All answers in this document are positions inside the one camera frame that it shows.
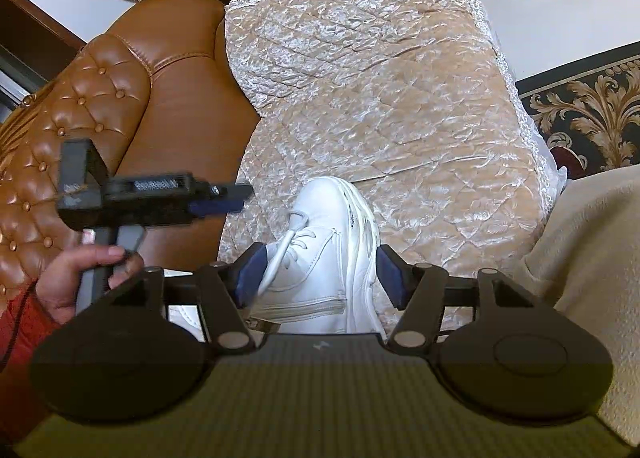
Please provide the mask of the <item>person's left hand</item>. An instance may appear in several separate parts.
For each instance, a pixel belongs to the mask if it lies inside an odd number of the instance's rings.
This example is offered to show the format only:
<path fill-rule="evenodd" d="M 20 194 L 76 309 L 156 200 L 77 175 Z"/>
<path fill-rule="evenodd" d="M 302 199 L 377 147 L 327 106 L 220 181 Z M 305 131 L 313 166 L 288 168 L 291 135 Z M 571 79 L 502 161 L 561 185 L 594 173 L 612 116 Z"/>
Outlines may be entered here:
<path fill-rule="evenodd" d="M 144 262 L 137 252 L 127 253 L 117 245 L 87 244 L 64 251 L 38 279 L 37 299 L 55 322 L 64 325 L 75 316 L 82 274 L 93 267 L 112 265 L 119 266 L 107 280 L 107 285 L 114 289 L 138 274 Z"/>

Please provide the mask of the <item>red sleeve forearm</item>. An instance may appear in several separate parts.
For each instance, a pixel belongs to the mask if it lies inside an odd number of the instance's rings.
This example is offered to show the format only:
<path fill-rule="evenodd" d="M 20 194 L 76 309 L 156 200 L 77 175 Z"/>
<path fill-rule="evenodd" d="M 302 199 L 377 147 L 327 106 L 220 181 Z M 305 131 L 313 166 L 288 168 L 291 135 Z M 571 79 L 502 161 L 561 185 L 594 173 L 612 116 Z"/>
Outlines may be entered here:
<path fill-rule="evenodd" d="M 49 415 L 29 379 L 35 349 L 60 325 L 37 299 L 32 283 L 1 316 L 1 445 L 21 441 Z"/>

